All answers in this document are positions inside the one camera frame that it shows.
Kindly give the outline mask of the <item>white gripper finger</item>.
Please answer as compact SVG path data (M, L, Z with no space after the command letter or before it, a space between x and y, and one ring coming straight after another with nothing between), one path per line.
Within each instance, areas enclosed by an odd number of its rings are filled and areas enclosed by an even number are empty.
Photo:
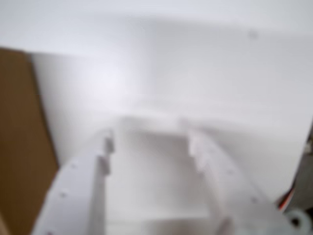
M57 172L33 235L106 233L105 186L113 152L112 130L103 130L83 144Z
M289 220L204 127L180 121L205 185L210 235L290 235Z

